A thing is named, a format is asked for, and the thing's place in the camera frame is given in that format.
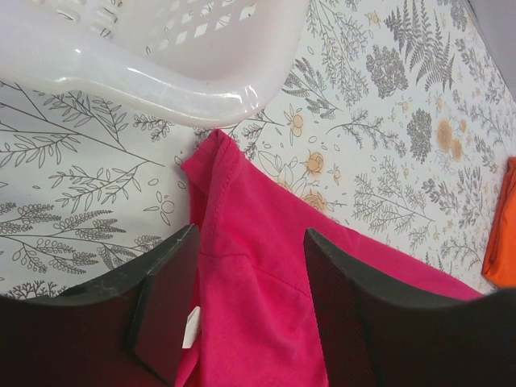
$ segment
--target pink shirt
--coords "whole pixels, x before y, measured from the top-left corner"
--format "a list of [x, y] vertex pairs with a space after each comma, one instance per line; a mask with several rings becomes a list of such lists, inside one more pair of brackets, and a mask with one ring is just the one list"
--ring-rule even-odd
[[198, 360], [207, 387], [327, 385], [303, 251], [309, 227], [407, 284], [454, 298], [479, 295], [333, 222], [262, 174], [222, 131], [213, 132], [182, 168], [191, 221], [201, 227], [202, 333], [185, 354], [177, 385]]

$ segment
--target floral patterned surface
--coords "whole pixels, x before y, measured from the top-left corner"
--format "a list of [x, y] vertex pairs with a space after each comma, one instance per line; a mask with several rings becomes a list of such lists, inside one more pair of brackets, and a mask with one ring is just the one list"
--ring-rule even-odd
[[[210, 131], [0, 86], [0, 292], [58, 294], [187, 223], [179, 165]], [[283, 90], [224, 130], [335, 221], [489, 292], [515, 108], [460, 0], [310, 0]]]

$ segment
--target white laundry basket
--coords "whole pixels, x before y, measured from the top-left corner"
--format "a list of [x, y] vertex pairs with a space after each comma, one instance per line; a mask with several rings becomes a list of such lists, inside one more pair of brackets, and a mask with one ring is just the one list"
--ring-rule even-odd
[[0, 0], [0, 77], [221, 127], [281, 88], [309, 0]]

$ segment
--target orange fabric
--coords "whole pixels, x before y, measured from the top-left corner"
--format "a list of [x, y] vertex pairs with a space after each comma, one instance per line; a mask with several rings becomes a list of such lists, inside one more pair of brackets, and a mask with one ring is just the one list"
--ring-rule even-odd
[[501, 186], [482, 274], [495, 285], [516, 285], [516, 157], [510, 157]]

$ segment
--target clothing tag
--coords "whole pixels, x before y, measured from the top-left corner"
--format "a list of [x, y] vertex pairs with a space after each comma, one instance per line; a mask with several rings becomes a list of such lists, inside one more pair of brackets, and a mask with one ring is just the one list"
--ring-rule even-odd
[[185, 338], [183, 339], [183, 349], [191, 348], [201, 328], [201, 307], [196, 306], [188, 315], [186, 320]]

